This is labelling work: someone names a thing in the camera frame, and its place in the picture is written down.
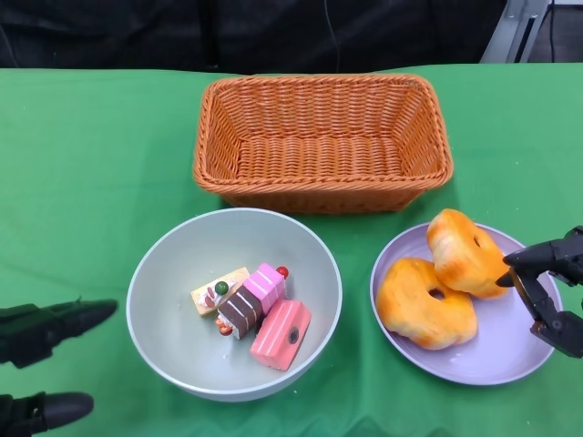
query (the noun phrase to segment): orange bread roll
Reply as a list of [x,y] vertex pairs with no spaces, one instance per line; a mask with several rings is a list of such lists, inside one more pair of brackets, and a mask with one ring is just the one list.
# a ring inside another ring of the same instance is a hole
[[441,283],[433,263],[399,259],[376,295],[376,310],[386,329],[416,345],[439,350],[472,339],[477,319],[470,296]]
[[444,209],[427,230],[434,255],[435,275],[447,287],[477,298],[497,298],[506,293],[496,280],[508,272],[504,255],[490,235],[465,214]]

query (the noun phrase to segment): chocolate layer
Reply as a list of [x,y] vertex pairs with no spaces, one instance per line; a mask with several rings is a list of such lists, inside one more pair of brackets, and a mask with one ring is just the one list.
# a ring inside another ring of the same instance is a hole
[[240,340],[260,317],[261,302],[245,287],[240,287],[220,306],[219,314],[232,323],[235,336]]

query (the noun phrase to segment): purple plate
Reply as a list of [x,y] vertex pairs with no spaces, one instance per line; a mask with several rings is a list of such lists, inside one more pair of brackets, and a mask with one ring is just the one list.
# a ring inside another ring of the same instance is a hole
[[[518,380],[538,369],[553,352],[553,348],[530,333],[532,317],[515,289],[495,300],[474,299],[478,321],[476,336],[467,343],[441,351],[427,351],[412,341],[387,330],[376,312],[376,292],[388,269],[403,257],[432,260],[425,234],[429,224],[410,228],[398,235],[381,252],[371,276],[371,303],[379,326],[387,339],[409,361],[435,376],[470,385],[496,385]],[[487,231],[504,254],[524,246],[508,235],[477,225]],[[538,280],[563,309],[555,282],[545,273]]]

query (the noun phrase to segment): pink toy cake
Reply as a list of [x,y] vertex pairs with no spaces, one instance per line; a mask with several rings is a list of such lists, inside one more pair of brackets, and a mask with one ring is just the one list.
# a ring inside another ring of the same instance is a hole
[[263,263],[243,285],[261,302],[263,314],[269,314],[279,299],[285,298],[284,276],[267,263]]
[[297,300],[278,300],[251,345],[251,355],[261,364],[287,371],[292,365],[312,315]]

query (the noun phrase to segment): orange woven basket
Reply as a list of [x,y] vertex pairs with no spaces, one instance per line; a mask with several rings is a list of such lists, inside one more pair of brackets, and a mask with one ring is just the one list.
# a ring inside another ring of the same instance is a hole
[[194,179],[234,206],[400,210],[453,171],[437,97],[418,76],[224,79],[202,99]]

